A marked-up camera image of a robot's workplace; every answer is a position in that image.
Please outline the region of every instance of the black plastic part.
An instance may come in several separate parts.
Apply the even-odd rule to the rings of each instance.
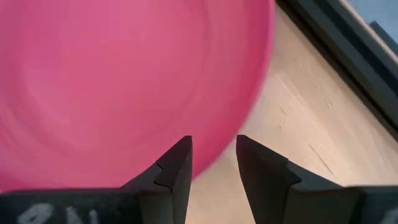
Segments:
[[[0,195],[0,223],[183,224],[192,178],[185,136],[120,189],[15,191]]]
[[[257,224],[398,221],[398,187],[341,187],[246,136],[237,137],[236,154]]]
[[[277,0],[279,6],[398,139],[398,65],[337,0]]]

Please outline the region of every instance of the dark edge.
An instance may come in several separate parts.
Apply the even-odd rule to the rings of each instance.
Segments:
[[[398,44],[397,42],[379,25],[377,21],[373,21],[369,24],[372,29],[378,34],[378,36],[387,44],[387,46],[398,55]]]
[[[339,1],[277,3],[398,139],[398,65],[393,59]]]

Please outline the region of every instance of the black frame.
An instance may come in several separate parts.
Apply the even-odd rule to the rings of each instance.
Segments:
[[[277,0],[343,80],[398,139],[398,65],[337,0]]]
[[[398,55],[398,44],[395,40],[381,27],[377,21],[372,21],[369,26],[378,34],[378,36],[386,43],[390,49]]]

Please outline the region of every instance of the wooden floor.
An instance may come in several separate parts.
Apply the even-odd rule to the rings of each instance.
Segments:
[[[269,77],[241,133],[341,185],[398,184],[398,143],[277,9]],[[254,223],[232,142],[192,184],[187,223]]]

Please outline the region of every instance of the wooden surface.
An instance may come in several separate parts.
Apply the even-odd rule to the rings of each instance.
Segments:
[[[240,133],[341,185],[398,184],[398,143],[278,8],[275,48]],[[235,142],[191,187],[187,223],[254,223]]]

